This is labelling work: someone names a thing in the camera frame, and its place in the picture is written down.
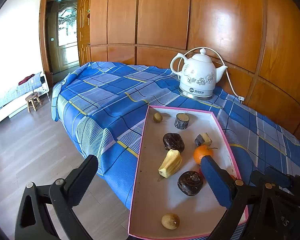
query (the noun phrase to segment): screw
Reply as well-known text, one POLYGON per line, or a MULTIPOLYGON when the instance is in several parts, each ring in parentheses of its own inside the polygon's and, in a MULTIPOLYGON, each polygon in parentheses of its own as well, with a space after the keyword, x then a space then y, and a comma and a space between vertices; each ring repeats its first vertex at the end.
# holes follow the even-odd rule
POLYGON ((242 186, 242 185, 243 185, 243 181, 242 181, 241 179, 236 179, 236 180, 235 180, 235 184, 236 184, 237 186, 242 186))
POLYGON ((56 185, 60 186, 63 184, 63 179, 57 179, 56 180, 56 185))
POLYGON ((272 185, 270 183, 266 183, 266 188, 267 189, 272 189, 272 185))
POLYGON ((27 185, 26 185, 27 188, 32 188, 32 186, 33 186, 32 182, 28 182, 27 185))

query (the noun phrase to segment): kettle lid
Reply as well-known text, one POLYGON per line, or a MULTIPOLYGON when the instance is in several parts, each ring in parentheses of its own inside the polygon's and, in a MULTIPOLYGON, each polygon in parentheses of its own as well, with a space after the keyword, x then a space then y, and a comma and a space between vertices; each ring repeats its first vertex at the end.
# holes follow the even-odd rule
POLYGON ((200 49, 200 53, 194 54, 192 58, 202 62, 212 62, 210 57, 206 55, 206 50, 204 48, 200 49))

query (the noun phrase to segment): white tray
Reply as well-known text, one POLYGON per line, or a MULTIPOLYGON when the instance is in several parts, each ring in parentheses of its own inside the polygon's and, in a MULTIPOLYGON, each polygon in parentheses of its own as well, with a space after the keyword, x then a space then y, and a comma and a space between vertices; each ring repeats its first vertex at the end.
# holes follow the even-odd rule
MULTIPOLYGON (((196 196, 187 196, 178 188, 177 181, 186 171, 199 171, 200 166, 193 159, 196 148, 194 139, 198 134, 207 132, 214 149, 213 159, 220 168, 241 178, 231 148, 212 112, 149 106, 142 134, 136 177, 131 201, 128 233, 141 239, 193 239, 209 235, 217 225, 225 207, 219 205, 208 183, 205 181, 196 196), (163 116, 160 123, 153 121, 154 113, 163 116), (178 113, 187 113, 189 126, 179 130, 174 126, 178 113), (181 153, 182 164, 178 172, 167 179, 158 181, 158 168, 163 162, 165 150, 162 137, 172 132, 181 135, 185 150, 181 153), (161 224, 161 218, 167 213, 180 217, 180 226, 168 230, 161 224)), ((240 224, 248 218, 248 209, 242 215, 240 224)))

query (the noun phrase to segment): kettle base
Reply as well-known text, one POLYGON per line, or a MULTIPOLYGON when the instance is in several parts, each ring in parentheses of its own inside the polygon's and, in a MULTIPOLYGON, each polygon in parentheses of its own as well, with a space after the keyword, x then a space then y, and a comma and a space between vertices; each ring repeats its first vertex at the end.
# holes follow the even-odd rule
POLYGON ((193 94, 190 94, 188 92, 185 92, 183 90, 181 90, 181 88, 178 88, 180 94, 186 96, 187 98, 191 98, 191 99, 196 99, 196 100, 209 100, 211 99, 212 97, 198 97, 198 96, 195 96, 193 94))

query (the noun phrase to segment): wooden floor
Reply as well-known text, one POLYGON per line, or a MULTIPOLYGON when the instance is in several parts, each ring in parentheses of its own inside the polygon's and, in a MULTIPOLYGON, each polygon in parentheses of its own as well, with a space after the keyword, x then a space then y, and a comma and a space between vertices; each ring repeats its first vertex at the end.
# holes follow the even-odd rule
MULTIPOLYGON (((62 123, 51 119, 50 99, 31 113, 27 109, 0 123, 0 227, 14 239, 16 217, 23 190, 65 178, 83 158, 66 134, 62 123)), ((68 239, 51 205, 48 209, 60 239, 68 239)), ((74 212, 92 238, 125 240, 129 210, 98 176, 74 212)))

